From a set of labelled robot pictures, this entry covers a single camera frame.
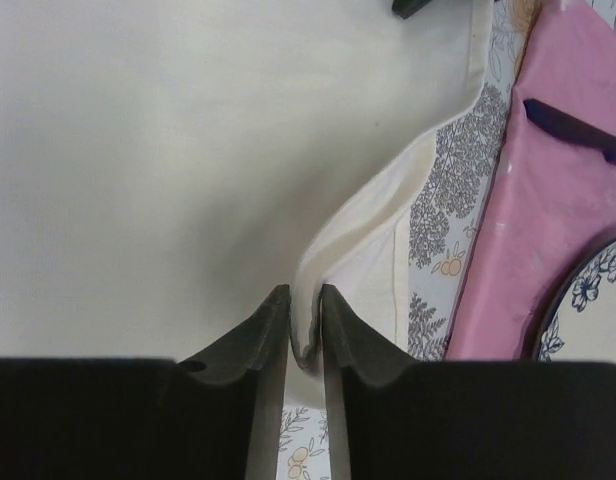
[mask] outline pink cloth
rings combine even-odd
[[[529,123],[527,98],[616,135],[616,34],[583,0],[549,2],[531,35],[448,359],[519,358],[555,284],[616,231],[616,167]]]

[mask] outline black object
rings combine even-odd
[[[524,100],[528,120],[562,142],[593,148],[616,165],[616,137],[534,98]]]
[[[420,363],[322,291],[333,480],[616,479],[616,366]]]
[[[432,0],[394,0],[392,11],[404,20],[428,5]]]
[[[290,293],[177,365],[0,360],[0,479],[273,479]]]

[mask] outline white fabric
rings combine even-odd
[[[436,0],[414,19],[421,21],[415,27],[418,33],[431,25],[433,30],[445,32],[434,41],[422,35],[416,42],[417,55],[412,61],[426,57],[429,70],[423,77],[434,80],[426,82],[422,78],[417,91],[410,92],[421,95],[418,103],[411,106],[415,117],[409,118],[415,140],[328,221],[302,257],[292,284],[293,352],[298,363],[313,372],[321,368],[309,365],[308,360],[319,335],[319,325],[313,319],[317,318],[323,283],[336,285],[366,322],[406,350],[406,211],[434,163],[435,131],[471,109],[483,87],[492,2]],[[436,56],[427,57],[425,52],[432,51]],[[381,288],[382,281],[388,281],[390,275],[392,289],[386,285]],[[316,358],[317,362],[321,360],[319,355]],[[290,402],[323,406],[320,379],[313,379],[312,396],[305,380],[301,382],[289,382],[286,395]]]
[[[490,3],[0,0],[0,355],[185,358],[293,277],[307,333],[432,162],[390,159],[476,98]]]

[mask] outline table surface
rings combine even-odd
[[[587,1],[616,30],[616,0]],[[450,319],[501,147],[520,52],[538,3],[495,4],[482,95],[472,112],[437,133],[433,173],[440,175],[431,175],[411,210],[409,353],[420,360],[442,359],[446,351]],[[461,155],[466,151],[471,155]],[[437,178],[446,188],[439,188]],[[330,480],[325,411],[284,408],[277,480],[287,479]]]

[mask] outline orange flower print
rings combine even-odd
[[[466,251],[459,251],[459,242],[455,242],[455,248],[453,249],[452,256],[450,250],[446,250],[446,259],[432,267],[432,272],[441,272],[442,275],[456,277],[461,272],[463,267],[463,258],[466,256]]]
[[[315,450],[315,439],[311,438],[308,447],[299,447],[288,459],[288,479],[289,480],[312,480],[308,472],[308,460],[311,457],[321,455],[326,450],[319,448]]]

